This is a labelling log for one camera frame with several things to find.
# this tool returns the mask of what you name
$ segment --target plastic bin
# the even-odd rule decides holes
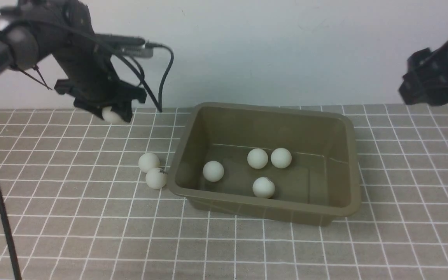
[[[269,156],[284,147],[293,161],[280,170],[269,158],[265,168],[254,170],[247,154],[256,147]],[[208,161],[224,166],[220,181],[204,179]],[[272,198],[254,196],[258,177],[275,183]],[[167,186],[196,209],[326,226],[361,205],[354,126],[334,113],[202,103],[186,124]]]

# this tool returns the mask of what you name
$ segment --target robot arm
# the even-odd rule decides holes
[[[448,41],[439,49],[420,50],[407,60],[408,72],[399,93],[406,105],[448,103]]]
[[[162,110],[161,90],[157,101],[144,81],[142,67],[135,62],[135,69],[124,58],[150,58],[155,47],[165,46],[139,37],[95,34],[89,9],[78,0],[20,0],[14,7],[0,9],[0,73],[7,67],[30,69],[53,55],[68,76],[58,80],[54,89],[73,96],[75,107],[100,118],[103,108],[112,107],[129,123],[132,100],[145,103],[147,95]],[[135,71],[143,87],[119,78],[112,55]]]

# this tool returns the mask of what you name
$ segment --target gray tiled surface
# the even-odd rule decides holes
[[[0,181],[24,278],[448,280],[448,107],[302,109],[356,126],[363,204],[329,227],[197,211],[148,189],[137,159],[156,152],[168,167],[189,110],[138,109],[132,126],[0,111]]]

